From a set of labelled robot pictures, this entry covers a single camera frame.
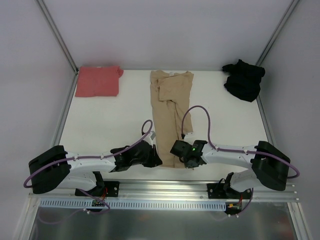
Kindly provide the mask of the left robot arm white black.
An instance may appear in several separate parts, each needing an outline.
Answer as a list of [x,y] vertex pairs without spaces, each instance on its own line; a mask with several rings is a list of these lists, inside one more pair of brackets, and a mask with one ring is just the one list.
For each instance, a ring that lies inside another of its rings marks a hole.
[[156,146],[145,140],[132,146],[113,148],[106,155],[80,156],[57,145],[28,163],[33,194],[49,193],[55,189],[83,190],[99,196],[104,190],[101,173],[127,171],[135,165],[154,168],[162,165]]

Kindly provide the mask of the beige t shirt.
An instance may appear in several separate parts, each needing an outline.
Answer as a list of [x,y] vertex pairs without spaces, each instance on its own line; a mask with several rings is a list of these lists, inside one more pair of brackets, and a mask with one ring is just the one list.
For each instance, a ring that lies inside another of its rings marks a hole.
[[162,166],[183,169],[179,158],[170,153],[174,143],[181,140],[182,133],[193,131],[190,108],[190,93],[194,74],[167,73],[162,70],[150,73],[150,102],[156,134],[156,150]]

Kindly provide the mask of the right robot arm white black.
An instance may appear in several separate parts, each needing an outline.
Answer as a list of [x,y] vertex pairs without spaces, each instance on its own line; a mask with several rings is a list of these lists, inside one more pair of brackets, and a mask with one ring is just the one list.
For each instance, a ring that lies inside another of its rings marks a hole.
[[248,189],[264,186],[282,192],[286,189],[290,159],[273,145],[260,141],[256,146],[232,148],[212,146],[208,141],[195,140],[190,144],[177,140],[170,153],[188,169],[207,164],[225,164],[245,168],[231,172],[218,187],[228,199],[239,199]]

